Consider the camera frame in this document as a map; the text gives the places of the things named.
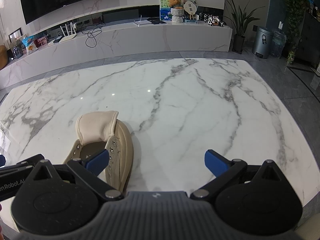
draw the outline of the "marble tv cabinet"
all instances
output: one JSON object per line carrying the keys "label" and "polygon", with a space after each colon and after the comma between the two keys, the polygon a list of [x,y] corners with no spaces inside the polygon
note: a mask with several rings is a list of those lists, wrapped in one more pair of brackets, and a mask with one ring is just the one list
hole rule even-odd
{"label": "marble tv cabinet", "polygon": [[[199,24],[140,25],[123,23],[102,27],[97,45],[86,45],[87,35],[78,33],[62,43],[45,45],[30,55],[13,60],[0,70],[0,89],[65,66],[130,54],[161,51],[228,51],[232,29]],[[95,45],[94,39],[87,44]]]}

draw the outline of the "gray tile floor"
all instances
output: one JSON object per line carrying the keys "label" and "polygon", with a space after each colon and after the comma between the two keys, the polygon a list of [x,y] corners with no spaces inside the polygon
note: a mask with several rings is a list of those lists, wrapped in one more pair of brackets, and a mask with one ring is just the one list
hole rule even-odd
{"label": "gray tile floor", "polygon": [[[142,53],[106,59],[93,60],[81,64],[71,65],[57,70],[53,70],[23,82],[14,84],[6,89],[0,90],[0,100],[14,87],[38,80],[44,77],[61,74],[77,69],[93,66],[106,65],[119,62],[161,59],[161,58],[228,58],[247,61],[268,83],[284,105],[288,108],[293,118],[299,125],[302,133],[308,141],[315,156],[318,166],[320,166],[320,78],[310,72],[310,68],[294,63],[288,68],[285,59],[269,57],[261,59],[251,52],[251,48],[244,48],[243,53],[214,52],[214,51],[170,51],[157,53]],[[315,196],[303,209],[300,224],[308,217],[320,212],[320,194]]]}

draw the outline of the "marble table top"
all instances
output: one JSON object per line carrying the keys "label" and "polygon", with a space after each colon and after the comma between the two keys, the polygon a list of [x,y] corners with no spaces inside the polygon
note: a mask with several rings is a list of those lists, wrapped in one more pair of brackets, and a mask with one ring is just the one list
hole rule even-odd
{"label": "marble table top", "polygon": [[[207,149],[248,164],[275,160],[303,205],[320,191],[318,166],[296,122],[241,60],[126,62],[22,85],[0,106],[0,152],[7,165],[38,153],[62,163],[78,116],[108,110],[119,111],[132,133],[128,191],[194,191],[214,178],[204,166]],[[10,202],[0,212],[9,225]]]}

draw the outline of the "black cabinet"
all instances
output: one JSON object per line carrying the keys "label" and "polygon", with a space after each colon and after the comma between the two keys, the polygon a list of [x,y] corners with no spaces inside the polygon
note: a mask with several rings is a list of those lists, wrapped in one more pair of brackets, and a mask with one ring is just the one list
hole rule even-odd
{"label": "black cabinet", "polygon": [[320,60],[320,22],[309,13],[304,19],[296,58],[310,62],[314,67]]}

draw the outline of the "metal screw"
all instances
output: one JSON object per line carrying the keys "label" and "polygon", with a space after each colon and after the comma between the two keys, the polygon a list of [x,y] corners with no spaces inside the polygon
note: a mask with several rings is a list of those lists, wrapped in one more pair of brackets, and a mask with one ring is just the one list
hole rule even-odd
{"label": "metal screw", "polygon": [[198,189],[196,190],[193,195],[197,198],[203,198],[206,197],[207,195],[209,195],[209,191],[207,191],[206,189]]}
{"label": "metal screw", "polygon": [[107,198],[117,198],[121,195],[121,192],[115,189],[110,189],[105,192]]}

